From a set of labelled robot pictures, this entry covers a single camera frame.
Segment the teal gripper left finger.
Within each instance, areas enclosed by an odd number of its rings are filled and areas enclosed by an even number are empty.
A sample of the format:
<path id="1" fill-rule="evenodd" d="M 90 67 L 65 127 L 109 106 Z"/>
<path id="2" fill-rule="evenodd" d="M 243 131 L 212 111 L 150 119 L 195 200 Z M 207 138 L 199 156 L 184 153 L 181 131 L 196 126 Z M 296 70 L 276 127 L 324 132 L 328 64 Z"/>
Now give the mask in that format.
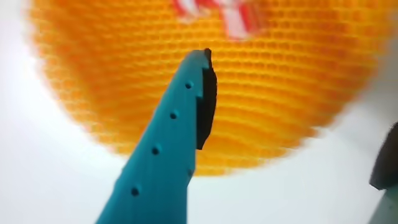
<path id="1" fill-rule="evenodd" d="M 122 169 L 99 224 L 186 224 L 187 187 L 196 151 L 211 132 L 216 96 L 211 50 L 190 52 Z"/>

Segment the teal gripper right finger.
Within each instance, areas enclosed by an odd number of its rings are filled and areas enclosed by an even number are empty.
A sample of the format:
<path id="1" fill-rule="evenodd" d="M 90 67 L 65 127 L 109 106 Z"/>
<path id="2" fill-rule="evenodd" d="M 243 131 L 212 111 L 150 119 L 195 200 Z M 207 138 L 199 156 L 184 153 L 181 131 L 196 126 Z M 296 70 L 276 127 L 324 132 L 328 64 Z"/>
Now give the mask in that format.
<path id="1" fill-rule="evenodd" d="M 397 123 L 379 149 L 369 184 L 384 191 L 369 224 L 397 224 Z"/>

